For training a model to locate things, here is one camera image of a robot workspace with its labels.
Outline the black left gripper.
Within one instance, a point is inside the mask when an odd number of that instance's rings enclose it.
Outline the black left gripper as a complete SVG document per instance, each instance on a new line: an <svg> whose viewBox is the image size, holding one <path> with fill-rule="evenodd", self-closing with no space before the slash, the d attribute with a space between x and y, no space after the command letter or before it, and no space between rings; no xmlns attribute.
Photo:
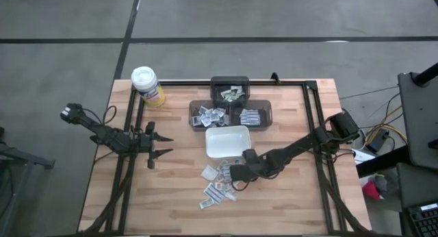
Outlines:
<svg viewBox="0 0 438 237"><path fill-rule="evenodd" d="M155 150L155 140L157 142L172 142L173 139L166 138L155 132L155 122L148 122L145 130L141 127L132 127L134 150L137 153L148 153L147 167L155 168L155 160L172 149Z"/></svg>

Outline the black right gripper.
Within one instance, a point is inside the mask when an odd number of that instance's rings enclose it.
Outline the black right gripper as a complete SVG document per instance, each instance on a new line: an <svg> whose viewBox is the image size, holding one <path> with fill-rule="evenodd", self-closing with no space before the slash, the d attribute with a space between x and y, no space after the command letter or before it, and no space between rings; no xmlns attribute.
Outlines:
<svg viewBox="0 0 438 237"><path fill-rule="evenodd" d="M243 151L245 165L234 164L230 166L231 179L233 182L252 182L258 178L274 179L278 171L269 167L263 156L258 156L254 149Z"/></svg>

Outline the white plastic bin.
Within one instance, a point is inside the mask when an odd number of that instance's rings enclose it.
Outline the white plastic bin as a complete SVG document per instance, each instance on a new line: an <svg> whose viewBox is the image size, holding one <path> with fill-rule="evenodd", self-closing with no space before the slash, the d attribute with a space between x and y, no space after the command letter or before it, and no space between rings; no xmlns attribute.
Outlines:
<svg viewBox="0 0 438 237"><path fill-rule="evenodd" d="M212 160L240 158L251 148L249 129L243 125L211 127L205 132L205 147Z"/></svg>

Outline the yellow Lysol wipes canister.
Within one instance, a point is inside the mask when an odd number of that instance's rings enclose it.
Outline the yellow Lysol wipes canister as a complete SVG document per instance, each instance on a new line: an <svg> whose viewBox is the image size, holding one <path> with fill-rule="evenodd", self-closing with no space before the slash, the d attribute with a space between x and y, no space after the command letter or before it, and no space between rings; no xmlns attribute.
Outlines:
<svg viewBox="0 0 438 237"><path fill-rule="evenodd" d="M165 102L164 91L152 68L135 68L131 74L131 81L148 107L156 108Z"/></svg>

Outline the small smoky translucent bin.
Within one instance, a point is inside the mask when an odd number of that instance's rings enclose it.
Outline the small smoky translucent bin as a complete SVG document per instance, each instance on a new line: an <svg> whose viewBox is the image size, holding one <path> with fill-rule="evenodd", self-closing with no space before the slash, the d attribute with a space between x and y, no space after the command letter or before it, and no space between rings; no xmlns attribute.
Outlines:
<svg viewBox="0 0 438 237"><path fill-rule="evenodd" d="M242 86L244 95L232 101L230 97L223 99L221 92L230 90L231 86ZM250 81L246 76L214 76L210 81L211 100L220 107L231 107L232 105L244 105L250 97Z"/></svg>

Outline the white paper sheet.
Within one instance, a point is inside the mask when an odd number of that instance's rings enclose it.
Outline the white paper sheet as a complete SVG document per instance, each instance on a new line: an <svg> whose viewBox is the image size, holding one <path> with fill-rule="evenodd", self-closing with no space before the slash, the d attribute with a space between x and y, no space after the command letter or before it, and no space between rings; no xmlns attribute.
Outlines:
<svg viewBox="0 0 438 237"><path fill-rule="evenodd" d="M362 152L360 150L353 149L352 151L354 152L353 157L354 157L354 161L355 161L356 165L358 165L362 162L366 162L368 160L373 160L375 158L374 155L370 155L370 154Z"/></svg>

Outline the red and grey cloth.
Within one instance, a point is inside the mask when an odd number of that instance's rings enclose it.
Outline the red and grey cloth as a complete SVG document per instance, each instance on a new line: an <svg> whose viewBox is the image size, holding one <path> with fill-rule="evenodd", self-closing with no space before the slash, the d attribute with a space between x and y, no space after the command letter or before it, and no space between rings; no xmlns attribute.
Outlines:
<svg viewBox="0 0 438 237"><path fill-rule="evenodd" d="M362 192L366 197L383 200L388 193L388 181L383 174L374 174L361 178Z"/></svg>

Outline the grey metal stand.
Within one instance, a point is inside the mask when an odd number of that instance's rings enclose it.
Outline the grey metal stand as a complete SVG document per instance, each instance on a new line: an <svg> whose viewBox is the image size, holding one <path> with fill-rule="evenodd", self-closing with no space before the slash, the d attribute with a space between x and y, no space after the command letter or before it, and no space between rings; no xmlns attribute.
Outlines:
<svg viewBox="0 0 438 237"><path fill-rule="evenodd" d="M35 165L40 165L46 170L54 167L55 161L41 158L39 156L21 151L16 147L10 147L3 141L5 129L0 127L0 187L3 173L1 169L8 172L10 178L10 197L4 208L0 210L0 237L8 237L12 224L18 212L18 206L23 198L30 173ZM22 174L19 180L14 181L12 167L16 164L22 165Z"/></svg>

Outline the black power box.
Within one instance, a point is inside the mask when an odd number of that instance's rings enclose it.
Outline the black power box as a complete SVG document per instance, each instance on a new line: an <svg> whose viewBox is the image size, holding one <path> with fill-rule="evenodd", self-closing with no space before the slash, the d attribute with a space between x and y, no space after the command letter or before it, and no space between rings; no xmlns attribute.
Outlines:
<svg viewBox="0 0 438 237"><path fill-rule="evenodd" d="M365 148L368 151L377 153L382 148L388 138L389 130L379 129L375 134L372 134L371 138L367 141Z"/></svg>

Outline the black keyboard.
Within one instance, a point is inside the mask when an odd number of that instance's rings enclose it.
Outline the black keyboard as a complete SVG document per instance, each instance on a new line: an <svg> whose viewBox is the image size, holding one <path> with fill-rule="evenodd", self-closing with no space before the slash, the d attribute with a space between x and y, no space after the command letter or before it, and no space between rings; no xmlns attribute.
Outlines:
<svg viewBox="0 0 438 237"><path fill-rule="evenodd" d="M438 237L438 203L412 206L407 212L416 237Z"/></svg>

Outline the black pole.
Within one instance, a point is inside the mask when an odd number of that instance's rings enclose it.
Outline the black pole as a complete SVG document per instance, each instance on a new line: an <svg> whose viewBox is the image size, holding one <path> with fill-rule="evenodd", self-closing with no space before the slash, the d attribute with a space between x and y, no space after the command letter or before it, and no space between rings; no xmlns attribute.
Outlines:
<svg viewBox="0 0 438 237"><path fill-rule="evenodd" d="M438 77L438 62L421 73L411 73L411 79L416 86L427 87L429 82Z"/></svg>

